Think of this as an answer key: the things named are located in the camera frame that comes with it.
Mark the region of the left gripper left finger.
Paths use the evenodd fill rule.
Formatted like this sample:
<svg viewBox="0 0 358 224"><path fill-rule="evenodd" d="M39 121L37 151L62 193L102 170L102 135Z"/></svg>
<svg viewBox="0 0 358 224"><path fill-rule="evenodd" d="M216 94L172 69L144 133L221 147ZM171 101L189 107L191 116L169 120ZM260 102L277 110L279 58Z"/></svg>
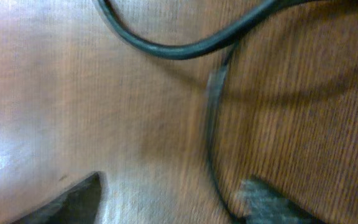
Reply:
<svg viewBox="0 0 358 224"><path fill-rule="evenodd" d="M13 221L13 224L94 224L101 198L101 175L94 172L48 204Z"/></svg>

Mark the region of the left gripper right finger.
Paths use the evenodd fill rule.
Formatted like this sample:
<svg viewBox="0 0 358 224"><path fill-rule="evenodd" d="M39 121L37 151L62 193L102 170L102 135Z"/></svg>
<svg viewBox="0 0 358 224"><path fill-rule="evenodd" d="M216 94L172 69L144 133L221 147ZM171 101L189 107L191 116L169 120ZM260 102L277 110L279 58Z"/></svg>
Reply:
<svg viewBox="0 0 358 224"><path fill-rule="evenodd" d="M245 201L248 224L323 223L261 179L243 180L238 196Z"/></svg>

